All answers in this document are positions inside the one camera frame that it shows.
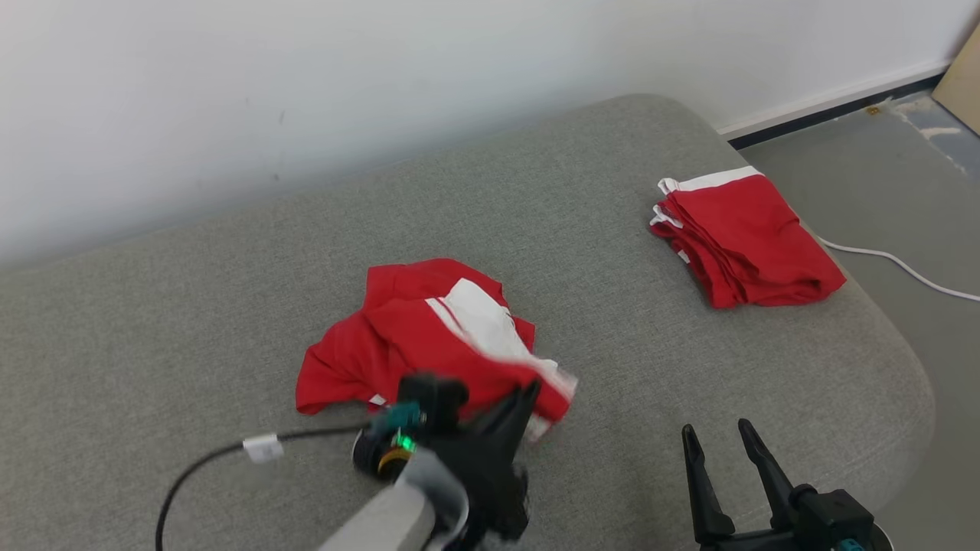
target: floor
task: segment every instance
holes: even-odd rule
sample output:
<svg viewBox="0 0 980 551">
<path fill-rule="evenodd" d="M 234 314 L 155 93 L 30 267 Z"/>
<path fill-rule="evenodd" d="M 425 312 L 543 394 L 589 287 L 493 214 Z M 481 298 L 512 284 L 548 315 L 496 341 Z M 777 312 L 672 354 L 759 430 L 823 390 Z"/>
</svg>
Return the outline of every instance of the floor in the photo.
<svg viewBox="0 0 980 551">
<path fill-rule="evenodd" d="M 941 285 L 980 294 L 980 137 L 928 92 L 741 153 L 822 237 L 889 251 Z M 936 392 L 932 449 L 878 523 L 899 550 L 976 548 L 980 303 L 940 294 L 885 259 L 835 255 L 906 337 Z"/>
</svg>

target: gray sofa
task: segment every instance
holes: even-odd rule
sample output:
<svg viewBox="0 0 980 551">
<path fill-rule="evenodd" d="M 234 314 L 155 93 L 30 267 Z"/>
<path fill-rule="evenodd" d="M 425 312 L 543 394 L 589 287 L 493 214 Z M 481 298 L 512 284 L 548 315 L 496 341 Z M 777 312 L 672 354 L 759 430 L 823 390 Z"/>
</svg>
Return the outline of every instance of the gray sofa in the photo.
<svg viewBox="0 0 980 551">
<path fill-rule="evenodd" d="M 369 266 L 432 257 L 501 281 L 539 354 L 580 378 L 565 420 L 520 452 L 532 518 L 518 548 L 696 548 L 686 423 L 737 527 L 765 527 L 740 417 L 794 483 L 880 508 L 934 423 L 889 320 L 853 281 L 819 304 L 715 311 L 648 232 L 658 178 L 744 165 L 677 102 L 626 96 L 4 275 L 0 548 L 149 548 L 168 486 L 203 453 L 361 417 L 296 413 L 304 351 L 358 308 Z M 168 549 L 316 548 L 378 489 L 350 445 L 210 465 L 178 495 Z"/>
</svg>

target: fabric texture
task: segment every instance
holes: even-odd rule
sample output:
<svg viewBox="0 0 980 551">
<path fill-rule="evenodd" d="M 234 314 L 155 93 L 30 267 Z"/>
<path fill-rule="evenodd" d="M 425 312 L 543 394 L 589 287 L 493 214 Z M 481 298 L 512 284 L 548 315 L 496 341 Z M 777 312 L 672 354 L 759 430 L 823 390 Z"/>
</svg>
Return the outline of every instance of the fabric texture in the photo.
<svg viewBox="0 0 980 551">
<path fill-rule="evenodd" d="M 466 384 L 463 416 L 540 379 L 534 413 L 553 424 L 568 411 L 576 380 L 531 354 L 533 346 L 534 325 L 510 315 L 503 286 L 460 262 L 372 267 L 364 307 L 307 350 L 296 409 L 313 415 L 334 402 L 393 402 L 403 376 L 429 372 Z"/>
<path fill-rule="evenodd" d="M 830 296 L 846 279 L 769 178 L 752 167 L 678 182 L 650 230 L 691 265 L 711 305 L 790 306 Z"/>
<path fill-rule="evenodd" d="M 0 548 L 149 548 L 168 487 L 205 453 L 363 419 L 360 404 L 298 414 L 296 367 L 363 305 L 369 267 L 436 257 L 502 281 L 538 326 L 535 353 L 580 380 L 562 422 L 518 451 L 530 524 L 510 549 L 697 549 L 686 423 L 725 512 L 767 526 L 739 417 L 791 481 L 877 510 L 935 419 L 891 322 L 853 281 L 805 308 L 715 310 L 646 228 L 660 175 L 745 164 L 679 103 L 626 96 L 3 276 Z M 354 471 L 352 442 L 202 469 L 167 548 L 316 549 L 381 487 Z"/>
</svg>

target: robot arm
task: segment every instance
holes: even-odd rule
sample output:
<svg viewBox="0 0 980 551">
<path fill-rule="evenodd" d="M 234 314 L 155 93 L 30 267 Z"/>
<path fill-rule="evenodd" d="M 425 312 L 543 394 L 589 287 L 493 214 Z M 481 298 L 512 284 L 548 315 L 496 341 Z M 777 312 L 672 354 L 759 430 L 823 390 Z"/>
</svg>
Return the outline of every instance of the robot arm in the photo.
<svg viewBox="0 0 980 551">
<path fill-rule="evenodd" d="M 759 470 L 772 511 L 771 529 L 735 533 L 722 513 L 705 470 L 705 453 L 694 428 L 681 430 L 694 539 L 702 551 L 892 551 L 874 516 L 844 490 L 817 493 L 813 486 L 793 487 L 762 438 L 747 419 L 739 420 L 746 454 Z"/>
<path fill-rule="evenodd" d="M 516 388 L 461 425 L 465 386 L 425 375 L 404 378 L 398 402 L 358 435 L 353 453 L 360 471 L 394 485 L 319 551 L 465 551 L 487 531 L 518 539 L 527 526 L 527 483 L 513 462 L 539 391 L 537 381 Z"/>
</svg>

